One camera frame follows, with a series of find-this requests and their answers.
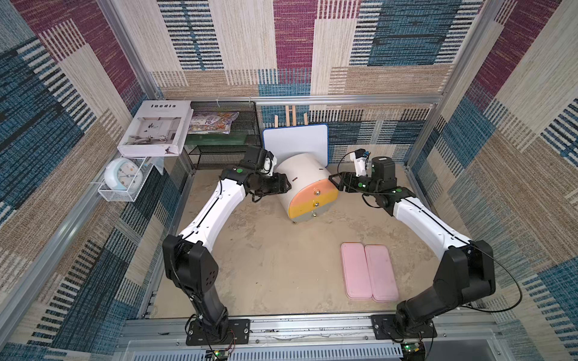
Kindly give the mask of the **yellow drawer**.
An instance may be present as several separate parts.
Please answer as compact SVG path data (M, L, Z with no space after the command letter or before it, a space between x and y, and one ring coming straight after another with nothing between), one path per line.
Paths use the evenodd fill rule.
M290 218L298 218L306 213L315 211L334 202L338 195L338 190L320 191L319 193L316 191L311 191L310 193L301 192L291 200L288 207L288 216Z

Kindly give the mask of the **orange drawer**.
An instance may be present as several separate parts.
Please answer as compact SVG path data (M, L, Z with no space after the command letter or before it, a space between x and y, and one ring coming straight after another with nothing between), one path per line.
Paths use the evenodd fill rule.
M334 202L337 200L338 195L338 189L326 178L318 180L299 191L291 200L290 207L305 206L306 208L314 208L316 203L322 206Z

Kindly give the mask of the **white round drawer cabinet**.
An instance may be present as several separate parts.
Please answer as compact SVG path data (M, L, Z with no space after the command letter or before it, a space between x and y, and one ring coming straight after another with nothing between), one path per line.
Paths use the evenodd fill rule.
M277 166L276 172L286 174L291 186L287 193L278 195L287 216L291 200L299 191L316 181L328 179L331 175L311 153L302 153L286 159Z

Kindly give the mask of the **grey green drawer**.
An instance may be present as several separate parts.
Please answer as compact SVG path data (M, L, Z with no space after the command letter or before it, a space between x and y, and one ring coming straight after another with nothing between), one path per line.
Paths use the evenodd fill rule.
M306 222L320 217L331 208L332 204L332 202L323 204L318 201L303 203L302 205L291 207L288 214L290 219L296 224Z

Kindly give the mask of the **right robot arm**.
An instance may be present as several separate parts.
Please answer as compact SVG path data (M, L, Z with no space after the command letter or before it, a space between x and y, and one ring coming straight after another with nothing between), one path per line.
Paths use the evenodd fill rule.
M395 318L380 329L391 338L435 335L433 319L468 302L495 293L492 247L457 232L431 212L406 187L397 184L395 164L387 156L370 157L358 149L346 154L354 171L338 171L330 182L339 190L375 199L375 207L408 226L438 257L433 284L397 305Z

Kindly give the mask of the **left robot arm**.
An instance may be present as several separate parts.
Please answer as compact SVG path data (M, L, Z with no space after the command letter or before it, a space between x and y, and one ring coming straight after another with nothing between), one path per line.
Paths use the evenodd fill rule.
M253 202L259 202L265 196L285 194L290 189L285 174L265 174L229 165L196 218L177 236L168 235L164 239L166 277L188 297L197 315L197 325L205 335L221 340L228 333L228 311L215 287L219 267L212 255L224 224L248 195Z

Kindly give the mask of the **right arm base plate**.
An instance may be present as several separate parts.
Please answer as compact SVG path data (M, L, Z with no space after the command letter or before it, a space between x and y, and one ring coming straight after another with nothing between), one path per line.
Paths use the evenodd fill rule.
M396 314L374 314L370 316L375 338L402 342L411 338L436 338L437 331L432 320L416 323L401 320Z

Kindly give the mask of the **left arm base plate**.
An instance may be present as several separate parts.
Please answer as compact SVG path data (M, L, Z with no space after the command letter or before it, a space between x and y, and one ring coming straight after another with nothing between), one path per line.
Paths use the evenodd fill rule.
M227 319L211 326L194 317L185 325L186 346L214 346L248 344L251 332L250 319Z

